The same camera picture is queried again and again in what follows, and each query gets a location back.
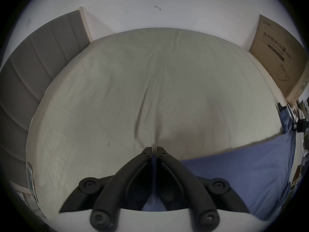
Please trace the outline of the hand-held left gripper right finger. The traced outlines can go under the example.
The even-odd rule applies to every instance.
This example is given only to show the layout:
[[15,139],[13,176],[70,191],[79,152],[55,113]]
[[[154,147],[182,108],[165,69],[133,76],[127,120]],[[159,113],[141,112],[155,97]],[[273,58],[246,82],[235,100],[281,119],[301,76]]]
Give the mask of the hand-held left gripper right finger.
[[218,209],[249,213],[240,196],[222,178],[195,176],[162,147],[156,148],[156,194],[167,211],[188,208],[197,230],[215,230],[220,217]]

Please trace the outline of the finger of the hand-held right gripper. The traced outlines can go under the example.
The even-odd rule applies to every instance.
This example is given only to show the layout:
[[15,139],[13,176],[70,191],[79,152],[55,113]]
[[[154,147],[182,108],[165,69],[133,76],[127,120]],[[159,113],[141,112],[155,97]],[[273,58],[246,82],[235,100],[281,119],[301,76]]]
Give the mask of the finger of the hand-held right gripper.
[[298,133],[305,133],[309,128],[309,122],[306,119],[300,119],[293,124],[293,130]]

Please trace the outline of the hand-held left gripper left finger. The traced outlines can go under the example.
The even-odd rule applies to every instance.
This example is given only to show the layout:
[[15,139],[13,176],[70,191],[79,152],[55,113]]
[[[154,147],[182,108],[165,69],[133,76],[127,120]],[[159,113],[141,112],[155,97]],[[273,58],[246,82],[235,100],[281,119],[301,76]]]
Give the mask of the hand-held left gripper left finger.
[[115,175],[81,180],[59,213],[92,210],[91,226],[115,230],[121,208],[141,211],[152,194],[152,147],[126,163]]

